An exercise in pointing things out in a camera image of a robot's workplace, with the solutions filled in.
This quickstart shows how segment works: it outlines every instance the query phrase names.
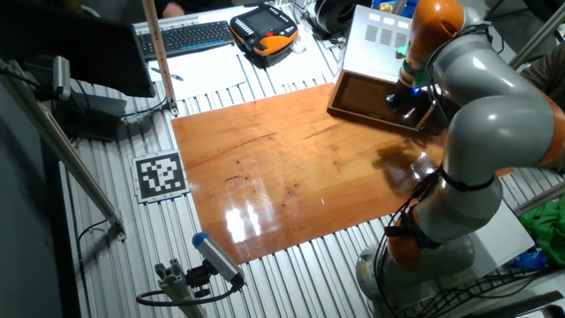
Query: blue object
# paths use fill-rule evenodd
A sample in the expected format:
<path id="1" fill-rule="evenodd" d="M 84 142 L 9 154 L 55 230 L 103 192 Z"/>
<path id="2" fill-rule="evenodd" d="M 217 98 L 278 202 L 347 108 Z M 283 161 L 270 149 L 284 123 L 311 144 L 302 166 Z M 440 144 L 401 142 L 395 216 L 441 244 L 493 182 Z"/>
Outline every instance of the blue object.
<path id="1" fill-rule="evenodd" d="M 416 10 L 416 5 L 418 4 L 419 0 L 408 0 L 406 2 L 406 6 L 404 7 L 403 13 L 401 16 L 405 18 L 410 18 L 414 16 L 414 11 Z M 389 1 L 389 0 L 373 0 L 373 4 L 371 4 L 371 8 L 379 9 L 379 4 L 395 4 L 396 1 Z"/>
<path id="2" fill-rule="evenodd" d="M 214 45 L 214 44 L 218 44 L 218 43 L 223 43 L 223 42 L 225 42 L 225 40 L 214 41 L 214 42 L 208 42 L 208 43 L 201 43 L 201 44 L 196 44 L 196 45 L 191 45 L 191 46 L 183 47 L 183 48 L 180 48 L 180 49 L 182 49 L 182 50 L 184 50 L 184 49 L 194 49 L 194 48 L 199 48 L 199 47 L 203 47 L 203 46 L 208 46 L 208 45 Z"/>
<path id="3" fill-rule="evenodd" d="M 526 252 L 519 254 L 508 264 L 517 269 L 542 269 L 547 264 L 547 255 L 539 246 L 535 245 Z"/>
<path id="4" fill-rule="evenodd" d="M 192 245 L 194 248 L 198 249 L 198 246 L 204 242 L 205 239 L 209 238 L 210 236 L 206 232 L 198 233 L 192 237 Z"/>

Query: keyboard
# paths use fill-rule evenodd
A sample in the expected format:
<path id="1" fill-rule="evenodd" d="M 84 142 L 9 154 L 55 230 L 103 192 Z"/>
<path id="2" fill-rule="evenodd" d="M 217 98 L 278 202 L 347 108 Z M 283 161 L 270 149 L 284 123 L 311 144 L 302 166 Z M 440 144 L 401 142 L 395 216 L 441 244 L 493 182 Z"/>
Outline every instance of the keyboard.
<path id="1" fill-rule="evenodd" d="M 202 23 L 161 31 L 167 57 L 213 49 L 235 41 L 228 21 Z M 143 57 L 156 59 L 151 34 L 138 35 Z"/>

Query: headphones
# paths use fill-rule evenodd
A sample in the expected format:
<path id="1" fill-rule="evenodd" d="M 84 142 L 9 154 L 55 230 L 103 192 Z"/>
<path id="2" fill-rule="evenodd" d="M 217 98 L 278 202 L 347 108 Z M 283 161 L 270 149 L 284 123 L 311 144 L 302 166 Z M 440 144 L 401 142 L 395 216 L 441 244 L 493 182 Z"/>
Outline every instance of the headphones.
<path id="1" fill-rule="evenodd" d="M 327 34 L 345 31 L 353 19 L 355 5 L 371 7 L 372 3 L 372 0 L 317 0 L 316 24 Z"/>

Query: green object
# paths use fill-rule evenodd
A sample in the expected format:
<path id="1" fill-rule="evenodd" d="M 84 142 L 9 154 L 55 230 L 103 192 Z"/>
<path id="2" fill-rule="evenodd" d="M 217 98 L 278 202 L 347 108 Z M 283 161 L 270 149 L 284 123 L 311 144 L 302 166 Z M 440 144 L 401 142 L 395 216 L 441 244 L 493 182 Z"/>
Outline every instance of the green object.
<path id="1" fill-rule="evenodd" d="M 401 57 L 406 57 L 406 53 L 408 53 L 408 46 L 404 45 L 403 47 L 396 48 L 396 54 Z"/>
<path id="2" fill-rule="evenodd" d="M 403 62 L 403 69 L 409 73 L 410 76 L 414 78 L 414 82 L 412 83 L 412 87 L 422 87 L 425 86 L 426 83 L 426 72 L 424 70 L 414 70 L 412 66 L 404 60 Z"/>
<path id="3" fill-rule="evenodd" d="M 526 213 L 520 221 L 547 256 L 565 266 L 565 195 Z"/>

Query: black cable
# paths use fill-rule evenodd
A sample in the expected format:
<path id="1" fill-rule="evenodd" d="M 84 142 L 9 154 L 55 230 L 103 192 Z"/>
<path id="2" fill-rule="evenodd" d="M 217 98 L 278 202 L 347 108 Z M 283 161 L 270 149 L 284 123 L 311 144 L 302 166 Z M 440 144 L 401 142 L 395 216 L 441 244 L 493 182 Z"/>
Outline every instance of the black cable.
<path id="1" fill-rule="evenodd" d="M 88 226 L 87 228 L 85 228 L 85 230 L 82 231 L 82 232 L 80 233 L 79 237 L 77 238 L 77 244 L 80 242 L 80 239 L 82 239 L 82 237 L 88 232 L 88 230 L 90 230 L 90 229 L 94 228 L 95 226 L 100 225 L 100 224 L 102 224 L 102 223 L 104 223 L 104 222 L 108 222 L 108 219 L 104 219 L 104 220 L 102 220 L 102 221 L 100 221 L 100 222 L 98 222 L 98 223 L 94 223 L 94 224 Z"/>
<path id="2" fill-rule="evenodd" d="M 87 100 L 87 108 L 85 110 L 86 112 L 86 116 L 88 117 L 88 112 L 90 111 L 90 101 L 88 101 L 88 95 L 87 95 L 87 91 L 85 90 L 85 88 L 82 87 L 82 84 L 80 84 L 79 81 L 77 81 L 77 84 L 79 84 L 80 90 L 82 91 L 82 94 L 85 96 L 85 100 Z"/>
<path id="3" fill-rule="evenodd" d="M 298 5 L 296 0 L 289 0 L 289 2 L 290 2 L 290 4 L 292 4 L 292 7 L 293 7 L 292 10 L 291 10 L 292 11 L 292 18 L 294 18 L 294 21 L 298 24 L 299 20 L 297 18 L 296 13 L 295 13 L 295 9 L 299 9 L 300 14 L 302 14 L 302 17 L 304 17 L 306 8 L 301 6 L 301 5 Z"/>
<path id="4" fill-rule="evenodd" d="M 456 39 L 458 39 L 462 36 L 465 36 L 465 35 L 469 35 L 469 34 L 484 35 L 484 36 L 486 36 L 489 43 L 492 44 L 493 43 L 493 37 L 488 32 L 488 28 L 490 26 L 491 25 L 488 25 L 486 23 L 482 23 L 482 24 L 478 24 L 478 25 L 472 25 L 472 26 L 464 27 L 451 40 L 443 43 L 437 50 L 435 50 L 426 62 L 426 67 L 425 67 L 424 71 L 426 73 L 426 86 L 427 86 L 427 91 L 428 91 L 428 98 L 429 98 L 429 101 L 430 101 L 431 104 L 435 104 L 435 107 L 438 110 L 438 113 L 440 114 L 441 120 L 443 121 L 443 123 L 446 127 L 449 127 L 449 119 L 448 119 L 447 110 L 446 110 L 446 107 L 445 107 L 445 97 L 443 96 L 443 92 L 441 92 L 441 94 L 440 94 L 435 87 L 436 83 L 435 83 L 435 80 L 434 80 L 434 73 L 433 73 L 433 67 L 434 67 L 435 60 L 440 55 L 440 53 L 443 51 L 443 49 L 445 49 L 446 46 L 448 46 L 452 41 L 454 41 L 454 40 L 456 40 Z"/>
<path id="5" fill-rule="evenodd" d="M 505 284 L 501 284 L 501 285 L 497 285 L 497 286 L 491 287 L 491 288 L 489 288 L 489 289 L 487 289 L 487 290 L 485 290 L 485 291 L 482 291 L 480 294 L 474 294 L 474 293 L 472 293 L 471 291 L 469 291 L 470 288 L 465 289 L 465 290 L 461 290 L 461 291 L 459 292 L 459 294 L 457 294 L 454 298 L 459 297 L 460 295 L 462 295 L 462 294 L 464 294 L 464 293 L 469 293 L 469 294 L 471 295 L 471 297 L 469 297 L 468 299 L 466 299 L 466 300 L 460 302 L 459 304 L 457 304 L 457 305 L 455 305 L 455 306 L 453 306 L 453 307 L 451 307 L 451 308 L 449 308 L 449 309 L 447 309 L 447 310 L 441 312 L 441 310 L 442 310 L 443 308 L 445 308 L 445 307 L 448 305 L 448 302 L 446 301 L 446 303 L 445 303 L 443 306 L 441 306 L 440 308 L 438 308 L 437 311 L 436 311 L 433 315 L 427 316 L 426 318 L 440 317 L 440 316 L 442 316 L 442 315 L 444 315 L 444 314 L 447 314 L 447 313 L 449 313 L 449 312 L 455 310 L 456 308 L 458 308 L 459 306 L 465 304 L 467 301 L 469 301 L 469 300 L 471 300 L 471 299 L 473 299 L 473 298 L 499 299 L 499 298 L 505 298 L 505 297 L 514 296 L 514 295 L 518 294 L 519 292 L 523 291 L 528 285 L 530 285 L 533 281 L 535 281 L 536 279 L 538 279 L 538 278 L 540 278 L 540 277 L 542 277 L 542 276 L 536 275 L 536 276 L 532 277 L 525 285 L 523 285 L 522 287 L 520 287 L 518 290 L 513 291 L 513 292 L 511 292 L 511 293 L 509 293 L 509 294 L 506 294 L 506 295 L 501 295 L 500 297 L 498 297 L 498 296 L 481 296 L 480 294 L 482 294 L 482 293 L 487 293 L 487 292 L 491 292 L 491 291 L 493 291 L 494 289 L 500 288 L 500 287 L 502 287 L 502 286 L 504 286 L 504 285 L 507 285 L 507 284 L 514 283 L 515 281 L 511 281 L 511 282 L 508 282 L 508 283 L 505 283 Z"/>
<path id="6" fill-rule="evenodd" d="M 396 217 L 401 214 L 404 213 L 404 210 L 410 205 L 412 198 L 408 199 L 391 217 L 390 217 L 390 221 L 388 221 L 388 226 L 392 225 L 393 222 L 395 221 Z M 377 282 L 377 288 L 379 289 L 379 293 L 382 297 L 383 302 L 385 303 L 385 305 L 387 306 L 388 310 L 390 311 L 390 313 L 395 316 L 395 317 L 401 317 L 401 315 L 399 315 L 396 310 L 393 309 L 392 305 L 390 305 L 390 303 L 388 302 L 387 297 L 385 296 L 384 293 L 384 288 L 383 288 L 383 282 L 382 282 L 382 278 L 384 277 L 383 275 L 383 271 L 384 271 L 384 265 L 383 265 L 383 260 L 384 258 L 387 256 L 388 250 L 385 247 L 384 253 L 381 257 L 379 257 L 380 255 L 380 251 L 381 249 L 384 247 L 384 244 L 387 242 L 387 235 L 383 234 L 382 237 L 379 240 L 379 244 L 377 246 L 377 251 L 375 253 L 375 257 L 373 260 L 373 274 L 375 277 L 375 280 Z"/>
<path id="7" fill-rule="evenodd" d="M 542 270 L 542 269 L 527 269 L 527 270 L 520 270 L 520 271 L 517 271 L 517 272 L 509 271 L 508 274 L 489 274 L 489 275 L 486 275 L 484 278 L 498 278 L 498 277 L 515 278 L 515 277 L 522 277 L 525 274 L 537 273 L 540 270 Z"/>
<path id="8" fill-rule="evenodd" d="M 215 302 L 218 300 L 225 299 L 226 297 L 230 296 L 232 293 L 236 292 L 237 289 L 232 287 L 229 291 L 226 291 L 224 294 L 219 296 L 210 297 L 207 299 L 196 299 L 196 300 L 183 300 L 183 301 L 152 301 L 152 300 L 145 300 L 145 297 L 150 297 L 154 295 L 162 295 L 164 294 L 163 291 L 148 291 L 141 293 L 135 297 L 135 301 L 137 301 L 141 305 L 145 306 L 152 306 L 152 307 L 177 307 L 177 306 L 196 306 L 202 304 L 208 304 L 211 302 Z"/>
<path id="9" fill-rule="evenodd" d="M 143 114 L 143 113 L 148 112 L 148 111 L 153 111 L 153 110 L 155 110 L 156 108 L 158 108 L 158 107 L 162 106 L 163 104 L 165 104 L 166 101 L 167 101 L 167 97 L 165 97 L 161 102 L 159 102 L 158 104 L 156 104 L 155 106 L 153 106 L 153 107 L 151 107 L 151 108 L 148 108 L 148 109 L 146 109 L 146 110 L 136 111 L 136 112 L 129 113 L 129 114 L 123 114 L 123 115 L 122 115 L 122 118 L 124 118 L 124 117 L 129 117 L 129 116 L 133 116 L 133 115 Z"/>
<path id="10" fill-rule="evenodd" d="M 57 159 L 55 163 L 47 170 L 47 174 L 45 175 L 45 184 L 47 186 L 51 186 L 51 175 L 53 174 L 53 171 L 57 169 L 60 161 L 61 160 Z"/>
<path id="11" fill-rule="evenodd" d="M 74 218 L 74 210 L 73 210 L 73 221 L 74 221 L 74 223 L 75 223 L 74 226 L 75 226 L 75 229 L 76 229 L 77 224 L 76 224 L 76 219 Z M 105 220 L 103 220 L 103 221 L 100 221 L 100 222 L 98 222 L 98 223 L 94 223 L 94 224 L 88 226 L 88 227 L 85 228 L 85 229 L 80 233 L 80 235 L 77 237 L 77 256 L 79 257 L 80 278 L 81 278 L 81 280 L 82 280 L 82 287 L 83 287 L 84 290 L 85 290 L 85 296 L 86 296 L 86 298 L 87 298 L 87 309 L 88 309 L 88 316 L 89 316 L 89 317 L 91 317 L 92 315 L 90 314 L 90 303 L 89 303 L 89 301 L 88 301 L 87 279 L 86 279 L 86 274 L 85 274 L 85 266 L 84 266 L 84 263 L 83 263 L 83 261 L 82 261 L 82 252 L 81 252 L 81 250 L 80 250 L 80 239 L 82 239 L 82 237 L 85 235 L 85 233 L 87 233 L 88 230 L 94 228 L 96 225 L 100 225 L 100 224 L 102 224 L 102 223 L 104 223 L 104 222 L 107 222 L 107 221 L 108 221 L 108 219 L 105 219 Z"/>
<path id="12" fill-rule="evenodd" d="M 7 67 L 0 67 L 0 74 L 5 74 L 5 75 L 8 75 L 8 76 L 12 76 L 15 79 L 22 80 L 22 81 L 26 82 L 28 85 L 31 85 L 32 87 L 35 87 L 35 88 L 41 90 L 43 93 L 46 93 L 48 96 L 52 97 L 53 99 L 58 98 L 57 94 L 55 94 L 52 90 L 47 89 L 47 88 L 41 86 L 40 84 L 33 82 L 30 79 L 26 79 L 23 76 L 19 76 L 15 72 L 9 71 Z"/>
<path id="13" fill-rule="evenodd" d="M 496 52 L 496 54 L 500 55 L 500 53 L 502 53 L 503 50 L 504 50 L 504 32 L 502 32 L 501 30 L 501 50 Z"/>

